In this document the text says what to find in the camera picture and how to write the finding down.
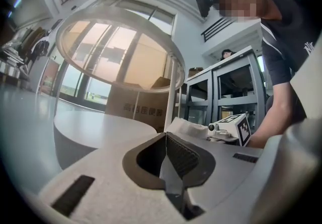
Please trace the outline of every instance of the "floor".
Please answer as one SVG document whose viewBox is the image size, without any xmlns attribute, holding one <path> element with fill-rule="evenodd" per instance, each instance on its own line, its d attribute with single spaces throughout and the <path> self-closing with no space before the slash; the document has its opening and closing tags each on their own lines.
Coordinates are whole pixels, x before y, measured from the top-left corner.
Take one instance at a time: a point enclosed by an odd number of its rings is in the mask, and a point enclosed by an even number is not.
<svg viewBox="0 0 322 224">
<path fill-rule="evenodd" d="M 56 98 L 0 85 L 0 152 L 14 183 L 37 194 L 61 172 L 53 137 Z M 89 109 L 59 100 L 57 112 Z"/>
</svg>

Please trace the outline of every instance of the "man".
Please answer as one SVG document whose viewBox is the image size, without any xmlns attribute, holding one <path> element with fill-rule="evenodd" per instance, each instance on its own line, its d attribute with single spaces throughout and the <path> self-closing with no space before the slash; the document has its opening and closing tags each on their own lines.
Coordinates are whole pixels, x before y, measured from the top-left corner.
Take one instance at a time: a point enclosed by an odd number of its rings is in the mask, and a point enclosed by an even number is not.
<svg viewBox="0 0 322 224">
<path fill-rule="evenodd" d="M 29 72 L 35 63 L 35 61 L 40 57 L 47 55 L 49 47 L 49 32 L 46 31 L 44 36 L 39 39 L 35 45 L 31 48 L 30 54 L 28 55 L 28 59 L 26 61 L 26 66 L 28 66 L 29 62 L 32 62 L 29 67 Z"/>
<path fill-rule="evenodd" d="M 273 83 L 273 103 L 249 146 L 264 147 L 305 114 L 290 85 L 314 49 L 321 24 L 313 18 L 308 0 L 197 0 L 203 17 L 211 6 L 225 17 L 261 19 L 263 57 Z"/>
<path fill-rule="evenodd" d="M 231 51 L 230 49 L 224 49 L 221 53 L 221 59 L 224 60 L 232 55 L 234 55 L 236 52 Z"/>
</svg>

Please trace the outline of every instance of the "cardboard box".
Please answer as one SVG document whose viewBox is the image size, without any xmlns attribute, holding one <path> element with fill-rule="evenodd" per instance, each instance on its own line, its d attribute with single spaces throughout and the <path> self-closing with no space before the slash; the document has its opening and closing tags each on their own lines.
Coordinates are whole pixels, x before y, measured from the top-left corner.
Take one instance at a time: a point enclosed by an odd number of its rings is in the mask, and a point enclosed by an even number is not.
<svg viewBox="0 0 322 224">
<path fill-rule="evenodd" d="M 153 84 L 152 88 L 169 85 L 169 79 L 160 77 Z M 137 93 L 137 91 L 112 86 L 105 114 L 132 119 Z M 168 97 L 169 93 L 153 94 L 140 92 L 134 119 L 152 126 L 158 133 L 163 132 Z"/>
<path fill-rule="evenodd" d="M 194 75 L 201 72 L 202 70 L 203 70 L 202 67 L 193 67 L 193 68 L 189 69 L 188 78 L 193 77 Z"/>
</svg>

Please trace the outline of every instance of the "white robot body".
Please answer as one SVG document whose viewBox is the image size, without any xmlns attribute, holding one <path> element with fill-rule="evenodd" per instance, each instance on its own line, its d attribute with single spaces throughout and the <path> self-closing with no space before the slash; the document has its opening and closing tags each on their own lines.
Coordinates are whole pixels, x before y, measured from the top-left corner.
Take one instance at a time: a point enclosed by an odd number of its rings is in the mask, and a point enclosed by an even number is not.
<svg viewBox="0 0 322 224">
<path fill-rule="evenodd" d="M 246 114 L 232 115 L 208 126 L 208 135 L 218 139 L 226 140 L 224 137 L 218 137 L 218 129 L 226 130 L 231 138 L 235 137 L 239 140 L 240 146 L 245 147 L 251 137 L 251 130 L 246 118 Z"/>
</svg>

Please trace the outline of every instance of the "black shirt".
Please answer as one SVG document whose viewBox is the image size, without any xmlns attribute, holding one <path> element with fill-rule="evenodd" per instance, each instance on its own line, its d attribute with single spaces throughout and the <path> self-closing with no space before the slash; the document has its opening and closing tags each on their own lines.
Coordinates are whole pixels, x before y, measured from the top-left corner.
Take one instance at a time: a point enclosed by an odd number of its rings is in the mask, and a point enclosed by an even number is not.
<svg viewBox="0 0 322 224">
<path fill-rule="evenodd" d="M 261 19 L 263 57 L 277 85 L 291 80 L 313 51 L 322 26 L 314 21 L 308 0 L 273 0 L 282 20 Z"/>
</svg>

